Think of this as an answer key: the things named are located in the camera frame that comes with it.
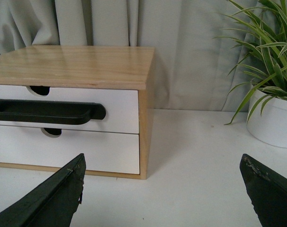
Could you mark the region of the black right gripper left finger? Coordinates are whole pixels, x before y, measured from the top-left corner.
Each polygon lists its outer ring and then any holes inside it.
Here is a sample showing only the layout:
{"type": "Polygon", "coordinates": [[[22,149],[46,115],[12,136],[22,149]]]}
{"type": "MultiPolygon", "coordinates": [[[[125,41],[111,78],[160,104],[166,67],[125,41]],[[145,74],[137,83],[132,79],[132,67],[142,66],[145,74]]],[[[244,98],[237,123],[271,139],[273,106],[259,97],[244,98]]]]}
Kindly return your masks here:
{"type": "Polygon", "coordinates": [[[68,227],[82,202],[83,153],[0,212],[0,227],[68,227]]]}

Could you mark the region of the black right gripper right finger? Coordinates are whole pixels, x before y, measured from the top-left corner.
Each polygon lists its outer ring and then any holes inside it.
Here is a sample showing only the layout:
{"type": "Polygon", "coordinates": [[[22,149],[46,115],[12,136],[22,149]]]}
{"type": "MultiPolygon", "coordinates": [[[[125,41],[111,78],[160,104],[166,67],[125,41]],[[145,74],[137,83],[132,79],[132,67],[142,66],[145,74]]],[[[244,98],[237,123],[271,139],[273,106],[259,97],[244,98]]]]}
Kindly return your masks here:
{"type": "Polygon", "coordinates": [[[247,154],[240,171],[254,211],[263,227],[287,227],[287,178],[247,154]]]}

